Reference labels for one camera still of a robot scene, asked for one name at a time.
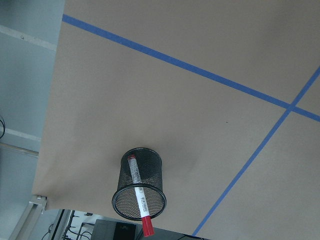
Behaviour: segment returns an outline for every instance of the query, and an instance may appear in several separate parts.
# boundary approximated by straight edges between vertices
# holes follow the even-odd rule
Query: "marker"
[[[137,165],[137,159],[134,154],[128,156],[128,163],[131,173],[131,178],[134,184],[141,184],[141,177],[139,173],[139,168]],[[136,200],[138,202],[139,210],[140,210],[140,216],[142,220],[142,229],[143,229],[143,235],[145,237],[149,237],[155,234],[154,228],[151,223],[151,218],[149,214],[148,204],[146,201],[146,196],[144,192],[144,188],[141,186],[135,187],[135,196]]]

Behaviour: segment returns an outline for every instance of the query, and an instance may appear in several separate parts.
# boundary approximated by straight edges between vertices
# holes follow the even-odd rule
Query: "wire mesh cup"
[[[114,210],[122,217],[142,221],[144,236],[154,234],[151,220],[167,204],[162,189],[162,160],[155,151],[139,147],[121,159],[117,191],[112,197]]]

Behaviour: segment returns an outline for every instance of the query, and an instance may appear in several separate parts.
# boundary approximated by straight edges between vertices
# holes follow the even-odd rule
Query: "blue line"
[[[301,100],[301,98],[305,95],[305,93],[308,91],[308,89],[311,87],[311,85],[315,82],[317,77],[320,74],[320,67],[315,71],[315,73],[312,75],[312,77],[309,79],[309,81],[305,84],[303,89],[299,92],[299,94],[295,97],[293,102],[289,105],[289,107],[285,110],[285,112],[282,114],[282,116],[279,118],[279,120],[275,123],[273,128],[269,131],[269,133],[266,135],[266,137],[263,139],[263,141],[260,143],[258,148],[254,151],[254,153],[251,155],[249,160],[244,164],[244,166],[241,168],[241,170],[237,173],[237,175],[233,178],[233,180],[230,182],[230,184],[226,187],[224,192],[221,194],[221,196],[218,198],[218,200],[214,203],[214,205],[211,207],[211,209],[208,211],[208,213],[205,215],[203,220],[200,222],[198,227],[194,230],[193,236],[197,235],[197,233],[200,231],[200,229],[204,226],[206,221],[210,218],[212,213],[217,209],[219,204],[223,201],[223,199],[226,197],[226,195],[230,192],[232,187],[236,184],[236,182],[239,180],[239,178],[242,176],[242,174],[248,169],[250,164],[255,160],[255,158],[258,156],[258,154],[262,151],[262,149],[266,146],[268,141],[271,139],[271,137],[275,134],[275,132],[278,130],[280,125],[284,122],[284,120],[287,118],[287,116],[292,112],[292,110],[295,108],[295,106],[298,104],[298,102]]]
[[[151,57],[154,57],[156,59],[159,59],[159,60],[162,60],[166,63],[169,63],[169,64],[172,64],[172,65],[175,65],[179,68],[182,68],[182,69],[185,69],[189,72],[192,72],[192,73],[195,73],[195,74],[198,74],[200,76],[203,76],[205,78],[208,78],[210,80],[213,80],[213,81],[216,81],[218,83],[221,83],[223,85],[226,85],[228,87],[231,87],[233,89],[237,89],[243,93],[246,93],[246,94],[249,94],[251,96],[254,96],[256,98],[259,98],[259,99],[262,99],[264,101],[267,101],[269,103],[272,103],[274,105],[277,105],[279,107],[282,107],[282,108],[288,108],[289,107],[289,103],[285,102],[285,101],[282,101],[282,100],[279,100],[275,97],[272,97],[270,95],[267,95],[265,93],[262,93],[262,92],[259,92],[257,90],[254,90],[252,88],[249,88],[245,85],[242,85],[242,84],[239,84],[235,81],[231,81],[227,78],[224,78],[222,76],[219,76],[217,74],[214,74],[212,72],[209,72],[209,71],[206,71],[202,68],[199,68],[197,66],[194,66],[194,65],[191,65],[189,63],[186,63],[184,61],[181,61],[177,58],[174,58],[174,57],[171,57],[169,55],[166,55],[164,53],[161,53],[159,51],[156,51],[156,50],[153,50],[149,47],[146,47],[146,46],[143,46],[139,43],[136,43],[134,41],[131,41],[129,39],[126,39],[124,37],[121,37],[119,35],[116,35],[114,33],[111,33],[109,31],[106,31],[106,30],[103,30],[99,27],[96,27],[94,25],[91,25],[89,23],[86,23],[84,21],[81,21],[81,20],[78,20],[74,17],[71,17],[71,16],[68,16],[66,14],[63,14],[62,16],[62,21],[67,23],[67,24],[70,24],[72,26],[75,26],[77,28],[80,28],[80,29],[83,29],[85,31],[88,31],[92,34],[95,34],[95,35],[98,35],[102,38],[105,38],[105,39],[108,39],[108,40],[111,40],[113,42],[116,42],[118,44],[121,44],[121,45],[124,45],[128,48],[131,48],[131,49],[134,49],[134,50],[137,50],[141,53],[144,53],[146,55],[149,55]],[[320,116],[318,115],[315,115],[314,113],[311,113],[311,112],[308,112],[308,111],[305,111],[303,109],[300,109],[300,110],[297,110],[297,111],[294,111],[294,112],[297,112],[301,115],[304,115],[305,117],[308,117],[308,118],[311,118],[313,120],[316,120],[318,122],[320,122]]]

